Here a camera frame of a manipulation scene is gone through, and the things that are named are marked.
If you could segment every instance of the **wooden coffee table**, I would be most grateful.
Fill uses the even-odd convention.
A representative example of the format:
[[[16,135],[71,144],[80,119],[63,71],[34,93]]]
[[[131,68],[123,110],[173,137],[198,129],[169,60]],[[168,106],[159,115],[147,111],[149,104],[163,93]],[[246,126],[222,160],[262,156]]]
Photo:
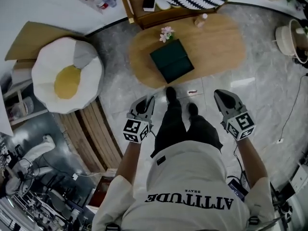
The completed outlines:
[[[152,88],[179,84],[188,80],[237,68],[245,59],[245,46],[236,23],[223,14],[209,14],[203,28],[195,18],[185,18],[139,32],[129,48],[130,65],[137,79]],[[164,45],[159,41],[161,28],[175,30],[194,66],[194,70],[167,84],[150,57]]]

